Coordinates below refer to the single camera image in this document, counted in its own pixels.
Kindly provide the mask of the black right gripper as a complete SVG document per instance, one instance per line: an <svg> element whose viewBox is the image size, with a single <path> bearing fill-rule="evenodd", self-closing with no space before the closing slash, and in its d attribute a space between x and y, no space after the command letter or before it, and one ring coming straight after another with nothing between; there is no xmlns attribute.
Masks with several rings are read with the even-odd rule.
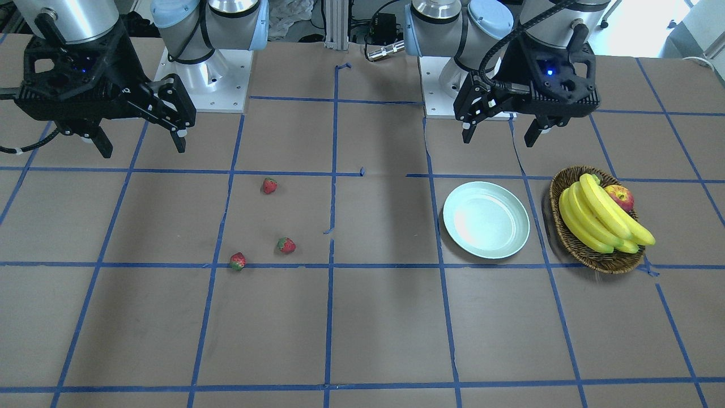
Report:
<svg viewBox="0 0 725 408"><path fill-rule="evenodd" d="M25 48L23 80L12 91L26 114L57 122L60 133L80 136L105 159L113 144L98 126L104 118L143 118L167 129L178 153L186 151L197 115L191 96L176 73L148 78L124 23L77 44L56 23L41 23L39 31Z"/></svg>

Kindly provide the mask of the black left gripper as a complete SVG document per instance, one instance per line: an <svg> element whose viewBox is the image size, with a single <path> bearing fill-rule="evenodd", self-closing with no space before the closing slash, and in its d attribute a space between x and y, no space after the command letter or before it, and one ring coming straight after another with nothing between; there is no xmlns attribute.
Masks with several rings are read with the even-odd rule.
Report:
<svg viewBox="0 0 725 408"><path fill-rule="evenodd" d="M500 88L489 92L486 75L468 73L453 102L463 143L469 144L478 124L496 116L500 108L536 115L524 134L526 147L533 147L553 127L567 126L570 118L583 118L599 108L595 73L596 58L588 43L569 51L519 36L508 44L494 80L523 86L525 93Z"/></svg>

